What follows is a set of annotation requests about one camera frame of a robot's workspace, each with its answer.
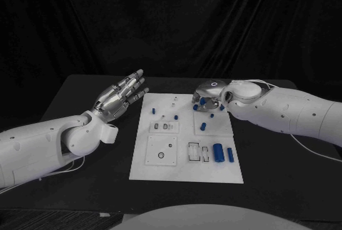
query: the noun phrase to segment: robotic hand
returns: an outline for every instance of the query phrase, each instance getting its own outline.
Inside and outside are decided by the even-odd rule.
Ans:
[[[342,147],[342,103],[325,100],[299,90],[274,87],[263,89],[261,80],[206,81],[196,89],[192,103],[203,111],[219,102],[239,120],[291,135],[317,138]]]
[[[99,141],[114,143],[118,129],[107,124],[125,112],[128,105],[149,92],[133,95],[144,82],[143,70],[110,86],[91,110],[81,115],[17,127],[0,133],[0,188],[43,177],[88,155]],[[68,153],[60,151],[60,141]]]

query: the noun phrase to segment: white board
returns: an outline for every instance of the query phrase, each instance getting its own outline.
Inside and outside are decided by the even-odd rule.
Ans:
[[[222,111],[219,108],[203,112],[193,111],[190,101],[190,94],[147,93],[144,95],[130,180],[242,184],[242,174],[226,109]],[[205,121],[208,129],[196,132],[202,121]],[[172,122],[177,122],[176,132],[172,130],[169,132],[154,132],[154,123],[160,125],[163,123],[172,124]],[[166,143],[172,141],[170,137],[176,137],[174,166],[167,161],[170,165],[164,164],[164,162],[160,165],[157,163],[154,165],[146,165],[150,153],[153,152],[153,158],[159,154],[156,150],[151,151],[149,148],[150,136],[167,136]],[[209,162],[203,162],[203,158],[200,158],[200,162],[189,162],[187,147],[190,142],[199,143],[200,151],[202,147],[208,147]],[[221,163],[215,162],[215,143],[221,143],[224,147],[225,162]],[[232,148],[232,163],[228,161],[228,147]]]

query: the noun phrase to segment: black backdrop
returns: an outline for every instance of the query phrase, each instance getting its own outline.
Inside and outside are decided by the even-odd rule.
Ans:
[[[340,15],[342,0],[1,0],[0,128],[39,121],[69,74],[140,68],[342,101]]]

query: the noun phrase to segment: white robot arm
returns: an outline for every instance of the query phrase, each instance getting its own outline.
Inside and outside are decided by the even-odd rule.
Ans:
[[[99,141],[114,143],[118,129],[107,124],[149,92],[130,97],[144,82],[143,70],[134,72],[98,96],[81,115],[17,127],[0,133],[0,188],[22,184],[88,155]],[[60,142],[69,152],[62,153]]]
[[[299,90],[261,89],[254,82],[206,81],[196,89],[192,103],[205,99],[198,110],[215,109],[219,101],[239,120],[291,135],[317,138],[342,147],[342,103]]]

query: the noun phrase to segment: black table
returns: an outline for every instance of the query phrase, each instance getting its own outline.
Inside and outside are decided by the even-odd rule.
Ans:
[[[91,109],[101,91],[123,77],[72,75],[55,96],[42,121]],[[146,78],[154,93],[193,93],[208,79]],[[296,88],[287,80],[268,80]],[[312,154],[291,137],[247,121],[231,119],[244,184],[128,180],[143,100],[112,122],[114,144],[101,143],[84,167],[35,180],[0,195],[0,208],[62,209],[141,214],[183,204],[224,204],[284,218],[340,221],[342,163]],[[299,137],[309,148],[338,157],[333,145]]]

